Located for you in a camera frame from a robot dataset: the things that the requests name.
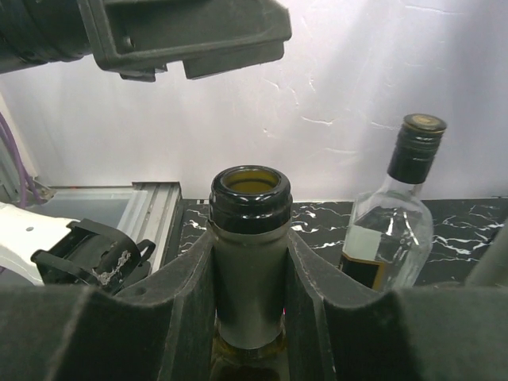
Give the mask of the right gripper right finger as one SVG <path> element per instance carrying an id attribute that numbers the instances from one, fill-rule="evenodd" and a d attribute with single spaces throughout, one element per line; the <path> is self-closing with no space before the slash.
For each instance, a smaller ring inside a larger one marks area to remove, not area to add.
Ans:
<path id="1" fill-rule="evenodd" d="M 413 287 L 380 294 L 289 234 L 285 284 L 293 380 L 504 380 L 507 292 Z"/>

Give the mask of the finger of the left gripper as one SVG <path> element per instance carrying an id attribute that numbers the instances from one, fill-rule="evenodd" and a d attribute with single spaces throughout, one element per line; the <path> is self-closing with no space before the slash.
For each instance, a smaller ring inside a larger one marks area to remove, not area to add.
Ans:
<path id="1" fill-rule="evenodd" d="M 134 38 L 155 63 L 181 61 L 196 79 L 280 59 L 291 18 L 277 1 L 154 1 Z"/>

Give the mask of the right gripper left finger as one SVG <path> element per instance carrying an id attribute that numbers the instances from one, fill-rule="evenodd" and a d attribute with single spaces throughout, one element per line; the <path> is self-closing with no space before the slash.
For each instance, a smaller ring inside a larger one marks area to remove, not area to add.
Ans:
<path id="1" fill-rule="evenodd" d="M 207 380 L 215 297 L 213 239 L 203 233 L 146 279 L 95 287 L 4 286 L 4 380 Z"/>

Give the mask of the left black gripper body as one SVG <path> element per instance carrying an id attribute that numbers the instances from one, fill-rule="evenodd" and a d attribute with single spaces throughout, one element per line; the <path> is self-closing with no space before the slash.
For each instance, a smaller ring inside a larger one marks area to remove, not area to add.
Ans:
<path id="1" fill-rule="evenodd" d="M 79 1 L 78 7 L 95 63 L 122 79 L 153 83 L 167 71 L 143 53 L 134 38 L 135 21 L 150 24 L 149 6 L 154 1 Z"/>

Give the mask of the small clear black-cap bottle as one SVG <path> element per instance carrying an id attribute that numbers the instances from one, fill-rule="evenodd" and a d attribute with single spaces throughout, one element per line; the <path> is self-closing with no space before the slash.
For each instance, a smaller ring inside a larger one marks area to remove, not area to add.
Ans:
<path id="1" fill-rule="evenodd" d="M 383 185 L 353 203 L 339 268 L 374 291 L 412 287 L 433 246 L 433 218 L 420 199 L 446 123 L 403 118 Z"/>

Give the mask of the green wine bottle silver neck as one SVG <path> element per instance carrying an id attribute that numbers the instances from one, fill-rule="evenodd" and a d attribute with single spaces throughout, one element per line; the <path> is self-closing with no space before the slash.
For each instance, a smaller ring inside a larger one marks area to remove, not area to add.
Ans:
<path id="1" fill-rule="evenodd" d="M 231 167 L 211 184 L 212 380 L 288 380 L 284 285 L 293 198 L 280 171 Z"/>

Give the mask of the dark green wine bottle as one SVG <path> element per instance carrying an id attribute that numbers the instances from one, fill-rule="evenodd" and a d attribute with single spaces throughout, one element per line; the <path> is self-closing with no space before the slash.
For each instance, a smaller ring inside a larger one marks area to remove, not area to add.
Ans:
<path id="1" fill-rule="evenodd" d="M 507 221 L 464 280 L 466 287 L 507 287 Z"/>

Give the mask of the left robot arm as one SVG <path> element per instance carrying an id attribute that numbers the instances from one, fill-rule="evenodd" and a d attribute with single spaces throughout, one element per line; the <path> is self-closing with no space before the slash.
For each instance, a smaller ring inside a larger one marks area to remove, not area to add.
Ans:
<path id="1" fill-rule="evenodd" d="M 277 1 L 4 1 L 4 73 L 93 56 L 103 71 L 152 83 L 181 62 L 188 79 L 283 57 L 291 18 Z M 1 206 L 1 265 L 36 286 L 85 284 L 116 294 L 156 244 L 91 221 Z"/>

